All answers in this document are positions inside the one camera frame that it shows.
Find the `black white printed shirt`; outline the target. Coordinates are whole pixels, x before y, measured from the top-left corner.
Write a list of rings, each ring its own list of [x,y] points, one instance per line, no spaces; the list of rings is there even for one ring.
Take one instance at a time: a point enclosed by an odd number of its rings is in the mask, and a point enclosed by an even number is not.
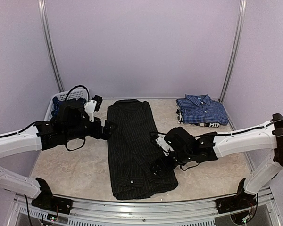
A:
[[[217,122],[210,122],[210,123],[195,123],[193,124],[194,126],[199,126],[199,127],[210,127],[210,128],[219,128],[220,124]]]

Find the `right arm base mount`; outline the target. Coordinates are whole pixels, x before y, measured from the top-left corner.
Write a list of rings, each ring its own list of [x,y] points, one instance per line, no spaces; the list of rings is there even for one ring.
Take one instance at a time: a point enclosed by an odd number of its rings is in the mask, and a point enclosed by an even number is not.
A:
[[[219,214],[233,212],[249,208],[252,205],[256,206],[257,201],[255,195],[247,194],[244,189],[246,178],[243,178],[238,185],[237,193],[235,195],[216,199],[216,207]]]

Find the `black pinstripe long sleeve shirt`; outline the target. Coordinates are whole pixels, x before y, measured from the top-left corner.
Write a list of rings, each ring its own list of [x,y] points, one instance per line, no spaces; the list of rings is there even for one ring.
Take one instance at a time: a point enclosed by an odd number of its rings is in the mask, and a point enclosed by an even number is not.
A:
[[[150,140],[150,133],[157,128],[147,101],[116,101],[108,107],[107,120],[117,125],[108,140],[110,181],[116,199],[146,199],[178,186],[174,172],[160,177],[150,171],[150,165],[164,154]]]

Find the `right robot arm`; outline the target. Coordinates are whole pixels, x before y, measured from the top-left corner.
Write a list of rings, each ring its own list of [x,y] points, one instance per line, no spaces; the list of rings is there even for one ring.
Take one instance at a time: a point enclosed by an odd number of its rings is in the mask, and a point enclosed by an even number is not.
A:
[[[192,161],[203,163],[236,153],[273,150],[251,176],[239,183],[237,194],[232,198],[236,209],[242,209],[262,186],[283,170],[283,117],[279,113],[273,114],[272,120],[247,129],[193,136],[183,127],[175,127],[166,134],[152,132],[151,139],[163,155],[151,164],[150,171],[161,177]]]

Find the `blue checked shirt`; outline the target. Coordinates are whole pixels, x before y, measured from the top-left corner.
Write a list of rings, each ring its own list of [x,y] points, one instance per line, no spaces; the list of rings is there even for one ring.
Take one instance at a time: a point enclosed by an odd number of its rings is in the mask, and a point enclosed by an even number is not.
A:
[[[222,103],[212,100],[209,95],[185,95],[176,100],[178,122],[181,124],[217,122],[221,126],[229,123]]]

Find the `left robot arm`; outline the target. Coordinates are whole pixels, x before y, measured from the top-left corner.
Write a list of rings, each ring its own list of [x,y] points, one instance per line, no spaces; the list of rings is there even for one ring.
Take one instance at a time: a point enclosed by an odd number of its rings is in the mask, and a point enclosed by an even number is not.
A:
[[[100,109],[102,97],[69,98],[63,101],[53,98],[52,118],[35,121],[24,129],[0,135],[0,159],[29,151],[44,151],[67,144],[71,140],[86,140],[86,137],[108,140],[117,128],[113,122],[94,116]],[[57,200],[47,182],[41,178],[21,176],[0,166],[0,188],[25,195],[50,210]]]

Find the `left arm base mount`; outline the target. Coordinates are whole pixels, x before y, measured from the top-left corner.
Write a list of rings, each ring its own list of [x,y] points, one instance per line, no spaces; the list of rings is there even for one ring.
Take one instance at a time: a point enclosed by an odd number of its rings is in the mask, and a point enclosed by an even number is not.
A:
[[[70,214],[73,200],[54,196],[48,183],[41,178],[36,178],[40,185],[40,194],[32,199],[32,205],[40,209],[54,211],[56,213]]]

